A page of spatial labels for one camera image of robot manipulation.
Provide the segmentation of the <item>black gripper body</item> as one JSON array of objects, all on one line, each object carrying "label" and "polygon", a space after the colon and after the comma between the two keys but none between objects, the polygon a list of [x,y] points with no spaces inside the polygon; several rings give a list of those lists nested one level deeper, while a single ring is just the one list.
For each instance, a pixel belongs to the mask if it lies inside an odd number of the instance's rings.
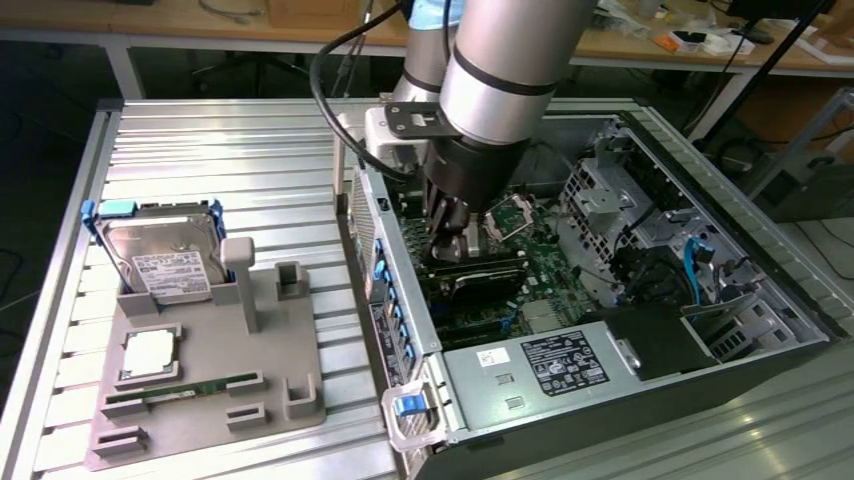
[{"label": "black gripper body", "polygon": [[423,165],[428,212],[443,198],[481,211],[505,188],[529,146],[529,139],[508,145],[481,144],[467,137],[432,139]]}]

